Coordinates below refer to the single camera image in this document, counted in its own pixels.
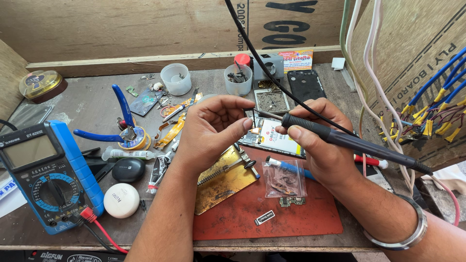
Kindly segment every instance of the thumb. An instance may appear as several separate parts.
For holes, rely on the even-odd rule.
[[[217,141],[221,145],[231,146],[233,143],[237,142],[247,130],[251,128],[253,121],[248,118],[242,118],[229,125],[227,128],[215,135]]]
[[[288,135],[306,150],[306,154],[317,161],[328,161],[326,155],[334,150],[333,145],[327,144],[315,133],[298,125],[290,126]]]

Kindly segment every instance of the blue pliers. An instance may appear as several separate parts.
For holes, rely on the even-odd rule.
[[[117,96],[118,102],[120,103],[121,111],[123,113],[123,118],[126,122],[126,125],[128,126],[127,130],[128,132],[122,132],[120,135],[99,135],[99,134],[94,134],[94,133],[89,133],[80,129],[75,129],[73,131],[73,134],[90,139],[90,140],[95,140],[95,141],[103,141],[103,142],[120,142],[120,143],[125,143],[127,141],[133,141],[136,139],[136,133],[134,132],[134,122],[133,122],[133,116],[131,115],[130,111],[130,106],[128,105],[128,102],[126,101],[126,98],[123,95],[123,92],[121,91],[120,87],[116,84],[112,85],[113,91],[115,92],[115,95]]]

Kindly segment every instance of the person's left hand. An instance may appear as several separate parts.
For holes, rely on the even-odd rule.
[[[173,162],[197,179],[221,153],[237,142],[253,122],[243,108],[255,106],[242,97],[222,95],[190,106]]]

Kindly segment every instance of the hand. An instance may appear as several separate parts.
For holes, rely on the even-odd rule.
[[[328,99],[310,99],[304,103],[342,127],[348,130],[352,129],[350,120]],[[289,114],[336,129],[300,105],[292,109]],[[306,150],[308,168],[314,178],[324,186],[344,184],[349,179],[359,175],[354,164],[352,149],[328,144],[313,132],[297,125],[290,126],[288,130],[282,126],[277,126],[276,130],[280,134],[288,134]]]
[[[244,117],[243,108],[254,106],[250,100],[230,95],[190,106],[172,165],[182,165],[197,179],[251,128],[253,122]]]

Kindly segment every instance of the silver bangle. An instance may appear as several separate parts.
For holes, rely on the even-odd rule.
[[[421,241],[422,238],[424,237],[425,232],[427,231],[427,218],[422,208],[414,200],[412,200],[411,198],[407,196],[403,196],[400,194],[395,194],[395,195],[408,201],[414,207],[414,209],[416,210],[416,213],[418,214],[418,227],[416,228],[416,231],[414,231],[414,234],[412,234],[412,236],[410,236],[405,241],[401,241],[400,243],[394,243],[394,244],[383,243],[383,242],[376,240],[365,229],[364,229],[364,235],[366,235],[366,237],[372,243],[376,244],[380,248],[383,248],[386,250],[394,250],[394,251],[406,250],[416,245],[417,243],[419,243],[419,241]]]

